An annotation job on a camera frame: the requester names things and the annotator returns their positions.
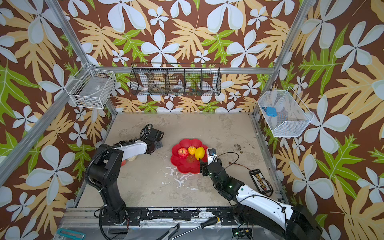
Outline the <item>yellow lemon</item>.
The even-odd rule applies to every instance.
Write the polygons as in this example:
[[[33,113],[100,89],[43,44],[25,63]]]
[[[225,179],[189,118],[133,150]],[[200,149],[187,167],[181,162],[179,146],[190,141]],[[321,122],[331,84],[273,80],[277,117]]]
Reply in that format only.
[[[197,148],[197,149],[195,150],[195,154],[194,154],[194,156],[195,156],[195,158],[196,158],[198,161],[200,161],[200,160],[202,160],[202,159],[204,158],[205,154],[206,154],[206,150],[205,150],[205,148],[204,148],[204,147],[199,147],[199,148]]]

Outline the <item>small yellow orange fruit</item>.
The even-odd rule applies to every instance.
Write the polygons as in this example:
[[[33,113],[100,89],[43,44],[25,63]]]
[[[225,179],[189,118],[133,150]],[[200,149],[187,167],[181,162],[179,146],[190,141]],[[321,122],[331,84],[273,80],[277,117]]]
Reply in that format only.
[[[195,146],[188,147],[188,152],[190,155],[194,155],[196,152],[196,147]]]

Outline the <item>red apple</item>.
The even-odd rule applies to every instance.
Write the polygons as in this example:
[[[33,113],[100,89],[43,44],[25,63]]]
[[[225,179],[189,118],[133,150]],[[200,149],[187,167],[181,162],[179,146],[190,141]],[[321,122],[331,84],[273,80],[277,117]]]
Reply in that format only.
[[[186,148],[180,148],[180,149],[178,150],[178,156],[179,156],[180,158],[187,158],[189,155],[190,155],[190,154],[189,154],[189,151],[188,151],[188,149],[186,149]]]

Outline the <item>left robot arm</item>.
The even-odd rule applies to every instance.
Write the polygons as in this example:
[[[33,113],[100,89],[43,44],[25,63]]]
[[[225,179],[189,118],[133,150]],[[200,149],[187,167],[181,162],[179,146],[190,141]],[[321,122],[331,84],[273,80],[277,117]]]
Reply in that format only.
[[[106,221],[122,225],[127,219],[126,203],[120,195],[118,177],[123,161],[139,155],[151,155],[161,148],[164,133],[147,124],[138,138],[98,147],[85,171],[85,181],[102,200],[100,214]]]

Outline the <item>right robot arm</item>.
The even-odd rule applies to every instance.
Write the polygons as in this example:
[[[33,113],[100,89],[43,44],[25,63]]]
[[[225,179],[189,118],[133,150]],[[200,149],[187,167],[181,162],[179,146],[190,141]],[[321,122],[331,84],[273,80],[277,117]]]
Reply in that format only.
[[[200,161],[200,172],[209,176],[219,195],[236,202],[233,216],[237,223],[260,226],[285,240],[319,240],[322,228],[303,205],[275,201],[230,177],[220,162]]]

